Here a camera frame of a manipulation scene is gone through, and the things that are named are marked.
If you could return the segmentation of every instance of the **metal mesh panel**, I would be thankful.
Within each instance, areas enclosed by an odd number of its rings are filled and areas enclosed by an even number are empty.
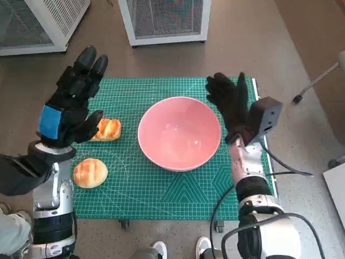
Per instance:
[[[85,0],[44,0],[44,3],[61,32],[66,36],[84,7]]]
[[[201,33],[203,0],[127,0],[136,39]]]
[[[24,0],[0,0],[0,47],[52,43]]]

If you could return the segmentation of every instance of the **blue patch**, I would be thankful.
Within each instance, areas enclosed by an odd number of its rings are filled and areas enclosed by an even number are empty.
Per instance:
[[[61,112],[47,105],[43,106],[38,122],[38,132],[50,139],[58,139]]]

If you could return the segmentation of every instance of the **wire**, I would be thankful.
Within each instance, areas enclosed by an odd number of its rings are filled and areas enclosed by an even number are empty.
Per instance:
[[[325,259],[326,258],[325,257],[325,252],[323,251],[320,238],[319,238],[315,228],[310,223],[310,221],[308,221],[304,216],[302,216],[300,214],[297,214],[297,213],[284,213],[284,214],[280,214],[278,216],[271,217],[271,218],[269,218],[267,220],[262,220],[262,221],[259,221],[257,223],[253,223],[253,224],[249,224],[249,225],[246,225],[246,226],[242,226],[242,227],[236,228],[236,229],[228,232],[222,238],[222,254],[223,254],[223,258],[227,259],[227,254],[226,254],[226,249],[225,249],[225,242],[229,239],[230,236],[232,236],[232,235],[234,235],[234,234],[236,234],[236,233],[238,233],[240,231],[243,231],[243,230],[246,230],[246,229],[249,229],[249,228],[253,228],[253,227],[259,227],[259,226],[262,226],[262,225],[266,225],[266,224],[269,224],[269,223],[272,223],[272,222],[275,222],[277,220],[281,220],[281,219],[284,219],[284,218],[287,218],[287,217],[297,217],[299,219],[302,219],[309,226],[309,228],[311,229],[311,231],[314,234],[316,243],[318,244],[319,251],[320,251],[320,256],[321,256],[322,259]]]
[[[227,197],[227,195],[229,193],[231,193],[231,191],[233,190],[234,186],[231,186],[226,193],[224,193],[224,195],[222,196],[222,198],[220,198],[220,200],[218,201],[216,207],[215,207],[215,211],[213,212],[212,218],[211,218],[211,224],[210,224],[210,241],[211,241],[211,250],[212,250],[212,256],[213,259],[216,259],[216,255],[215,255],[215,245],[213,244],[213,236],[212,236],[212,227],[213,227],[213,223],[215,221],[218,209],[220,207],[220,205],[223,203],[224,199]]]
[[[75,235],[75,240],[77,240],[78,237],[78,224],[77,224],[77,215],[75,214],[75,210],[73,209],[72,212],[73,216],[73,221],[74,221],[74,235]]]
[[[284,162],[282,162],[279,158],[277,158],[269,149],[266,148],[266,146],[260,141],[261,147],[263,147],[263,150],[267,152],[267,154],[270,155],[271,158],[273,158],[278,164],[282,165],[286,169],[290,170],[291,172],[281,172],[281,173],[273,173],[270,175],[278,175],[278,174],[299,174],[307,177],[313,177],[314,175],[312,173],[304,172],[304,171],[299,171],[297,169],[294,169]]]

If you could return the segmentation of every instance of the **shoe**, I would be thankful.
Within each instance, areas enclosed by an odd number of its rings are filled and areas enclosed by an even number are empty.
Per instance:
[[[12,213],[12,209],[7,203],[0,202],[0,213],[9,215]]]
[[[158,241],[154,243],[152,247],[158,251],[158,253],[162,256],[162,259],[168,259],[168,250],[164,242]]]
[[[195,247],[196,259],[200,259],[201,254],[209,248],[211,248],[211,241],[207,237],[200,237]]]
[[[16,214],[19,216],[19,217],[22,217],[23,219],[25,219],[25,221],[27,223],[29,223],[30,225],[32,225],[32,217],[30,216],[30,214],[24,210],[19,210],[16,212]]]

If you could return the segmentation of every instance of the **grid lines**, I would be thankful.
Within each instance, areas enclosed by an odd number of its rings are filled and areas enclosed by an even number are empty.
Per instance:
[[[246,79],[249,106],[255,101],[251,78]],[[75,144],[72,168],[85,158],[97,158],[108,167],[106,181],[94,189],[74,186],[74,205],[81,219],[209,220],[217,201],[231,186],[231,160],[221,141],[216,154],[202,167],[186,173],[159,168],[140,150],[137,128],[145,111],[173,96],[196,98],[211,107],[226,129],[214,105],[206,99],[205,78],[104,78],[100,91],[89,102],[90,112],[104,110],[105,118],[122,124],[118,141]],[[270,172],[266,153],[261,157]],[[268,180],[271,190],[273,185]],[[232,192],[220,207],[218,220],[237,220],[238,203]]]

